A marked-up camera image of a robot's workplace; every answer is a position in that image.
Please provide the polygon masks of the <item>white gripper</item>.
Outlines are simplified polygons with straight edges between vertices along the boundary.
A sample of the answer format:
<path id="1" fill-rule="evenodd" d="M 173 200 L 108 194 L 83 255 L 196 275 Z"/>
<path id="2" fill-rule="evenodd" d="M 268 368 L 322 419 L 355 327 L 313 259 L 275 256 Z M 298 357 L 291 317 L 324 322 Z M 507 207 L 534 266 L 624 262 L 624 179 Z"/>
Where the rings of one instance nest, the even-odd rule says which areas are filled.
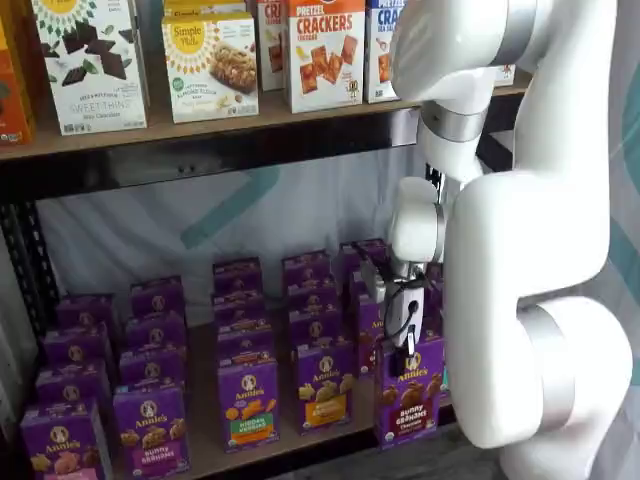
<path id="1" fill-rule="evenodd" d="M 401 263 L 404 276 L 393 273 L 385 282 L 384 336 L 394 347 L 389 367 L 397 378 L 407 369 L 407 361 L 415 354 L 420 339 L 425 304 L 426 265 Z"/>

